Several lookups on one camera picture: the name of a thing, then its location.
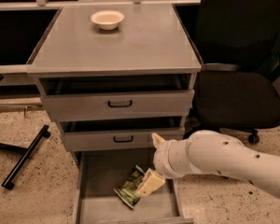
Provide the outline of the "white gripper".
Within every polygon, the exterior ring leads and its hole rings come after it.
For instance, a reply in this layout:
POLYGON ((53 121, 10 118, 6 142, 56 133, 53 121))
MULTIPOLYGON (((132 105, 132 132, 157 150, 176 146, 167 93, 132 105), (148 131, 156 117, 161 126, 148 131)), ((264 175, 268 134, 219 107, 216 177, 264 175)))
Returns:
POLYGON ((186 140, 165 141, 157 133, 151 135, 153 146, 156 148, 153 163, 155 170, 147 169, 145 176, 135 194, 146 197, 161 188, 167 179, 183 177, 190 173, 189 155, 186 140))

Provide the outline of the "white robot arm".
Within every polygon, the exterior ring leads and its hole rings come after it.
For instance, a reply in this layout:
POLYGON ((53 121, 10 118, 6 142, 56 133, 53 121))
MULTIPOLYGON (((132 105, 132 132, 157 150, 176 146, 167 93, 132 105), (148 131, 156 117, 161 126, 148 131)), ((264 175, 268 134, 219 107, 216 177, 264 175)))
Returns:
POLYGON ((136 190, 146 197, 167 179, 221 175, 247 182, 280 200, 280 156, 255 151, 230 135, 202 130, 180 141, 152 134, 155 152, 136 190))

